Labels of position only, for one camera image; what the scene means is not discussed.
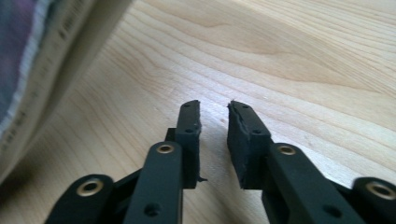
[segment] wood grain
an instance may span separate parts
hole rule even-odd
[[[201,101],[202,176],[184,223],[265,223],[226,147],[232,100],[331,180],[396,184],[396,2],[144,0],[127,14],[0,188],[4,223],[42,223],[76,179],[115,180]]]

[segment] light wood surface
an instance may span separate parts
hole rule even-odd
[[[1,186],[1,222],[42,223],[76,179],[139,169],[194,99],[209,181],[184,191],[184,223],[267,222],[226,147],[232,99],[331,180],[396,184],[395,11],[393,0],[136,1]]]

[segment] wooden table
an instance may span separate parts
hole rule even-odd
[[[76,179],[119,180],[201,101],[201,175],[184,223],[265,223],[226,146],[235,99],[331,180],[396,184],[396,2],[143,0],[0,188],[2,223],[42,223]]]

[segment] purple fabric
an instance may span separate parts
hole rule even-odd
[[[0,1],[0,121],[21,76],[20,63],[33,27],[36,0]]]

